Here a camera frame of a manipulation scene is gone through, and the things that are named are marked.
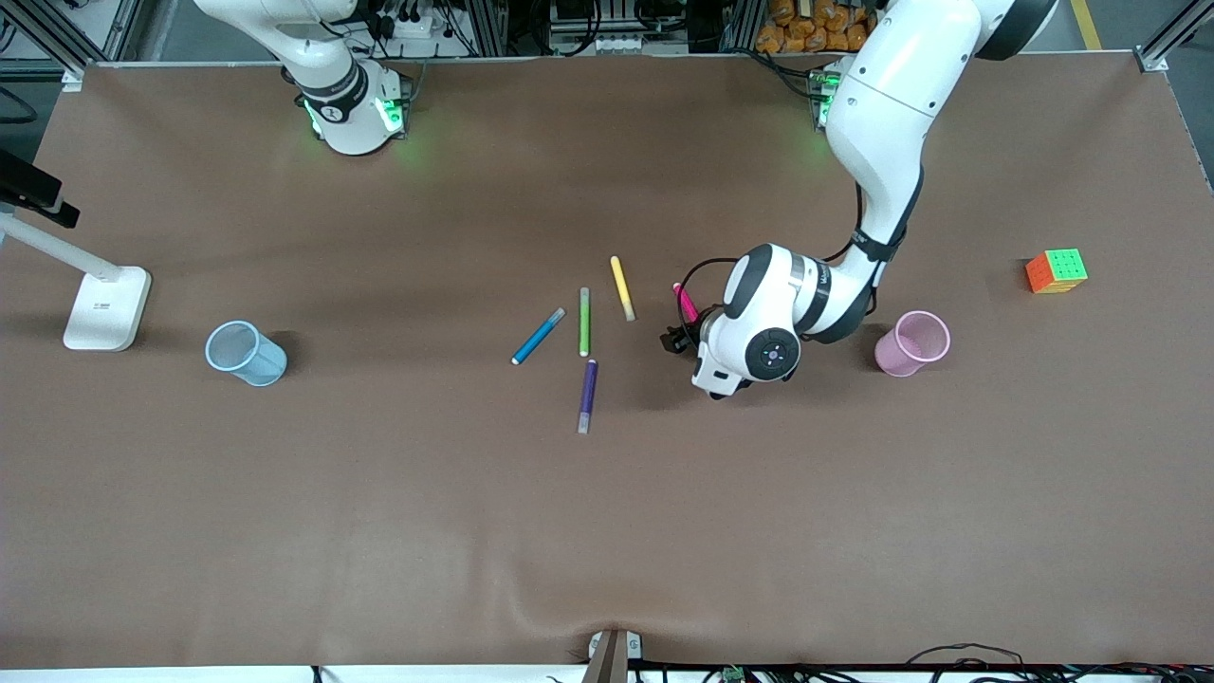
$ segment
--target pink marker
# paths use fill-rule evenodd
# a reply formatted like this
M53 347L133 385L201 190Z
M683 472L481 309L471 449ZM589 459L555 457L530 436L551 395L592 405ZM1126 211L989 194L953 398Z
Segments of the pink marker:
M696 318L699 317L699 311L696 309L696 303L693 303L691 301L691 296L688 296L687 292L683 291L682 284L679 284L676 281L674 289L675 289L675 296L679 296L679 306L683 311L683 317L687 318L688 323L696 321Z

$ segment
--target robotic arm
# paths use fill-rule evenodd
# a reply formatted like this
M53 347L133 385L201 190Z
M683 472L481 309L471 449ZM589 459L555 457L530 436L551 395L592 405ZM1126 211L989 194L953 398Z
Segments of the robotic arm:
M408 79L402 81L401 74L370 59L356 59L341 39L305 36L306 29L320 22L348 17L356 0L194 1L203 12L246 33L282 61L304 93L313 130L336 152L367 154L404 135L412 91Z
M863 190L864 212L839 264L760 244L734 264L725 304L699 320L692 385L713 399L788 381L800 340L829 345L860 326L906 237L923 187L920 154L971 56L1019 52L1056 0L894 0L839 82L830 149Z

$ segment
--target marker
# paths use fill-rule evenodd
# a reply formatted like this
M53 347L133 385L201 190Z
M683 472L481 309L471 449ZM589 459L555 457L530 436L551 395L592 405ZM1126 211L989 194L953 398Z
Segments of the marker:
M615 290L619 291L619 302L624 304L624 319L632 321L636 319L636 311L632 309L632 297L628 294L628 283L624 281L624 266L619 264L619 256L611 257L611 272L615 275Z
M578 412L578 434L590 434L590 414L595 410L595 381L599 380L599 362L586 362L586 375L582 380L582 409Z
M691 302L691 296L683 290L682 284L675 283L675 296L679 296L679 307L682 308L683 318L687 323L696 321L699 317L699 311L696 309L696 303Z
M590 355L590 288L583 286L578 296L578 308L582 312L582 325L578 328L578 355L583 359Z
M539 347L540 341L548 336L549 331L552 331L552 328L556 326L556 323L561 321L562 317L565 317L565 308L556 308L556 312L544 320L544 324L539 325L539 329L533 331L532 335L523 341L523 346L515 352L515 357L510 359L510 363L518 365L526 362L527 357L535 351L535 347Z

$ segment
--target pen holder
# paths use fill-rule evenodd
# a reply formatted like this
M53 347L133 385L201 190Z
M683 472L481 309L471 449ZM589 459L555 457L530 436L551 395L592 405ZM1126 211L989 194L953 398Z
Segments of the pen holder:
M253 387L268 387L287 371L287 352L251 323L234 319L206 337L206 363Z
M952 337L948 325L927 311L910 311L877 343L877 365L892 377L910 377L944 358Z

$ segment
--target green marker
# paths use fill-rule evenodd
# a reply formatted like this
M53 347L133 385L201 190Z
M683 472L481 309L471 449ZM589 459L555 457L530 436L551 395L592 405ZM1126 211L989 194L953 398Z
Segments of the green marker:
M578 354L582 358L590 355L590 288L583 286L580 298L582 326L578 334Z

